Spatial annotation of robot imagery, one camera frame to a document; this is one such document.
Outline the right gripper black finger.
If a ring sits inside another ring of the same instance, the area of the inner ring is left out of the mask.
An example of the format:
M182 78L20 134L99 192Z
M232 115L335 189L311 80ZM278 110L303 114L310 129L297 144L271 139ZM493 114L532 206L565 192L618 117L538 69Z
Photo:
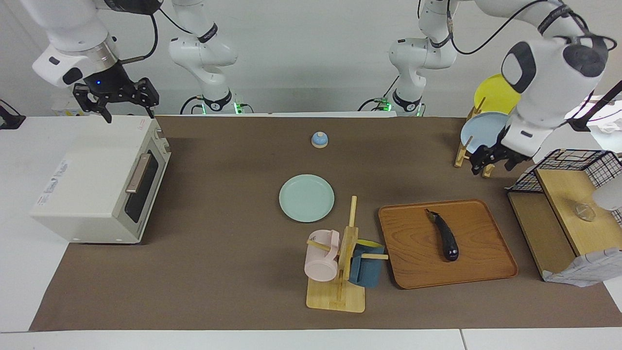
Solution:
M109 94L92 91L86 84L75 84L72 93L84 112L99 114L107 123L112 123L112 115L107 109Z
M160 102L160 95L149 78L142 78L133 83L131 102L146 109L151 119L155 118L154 108Z

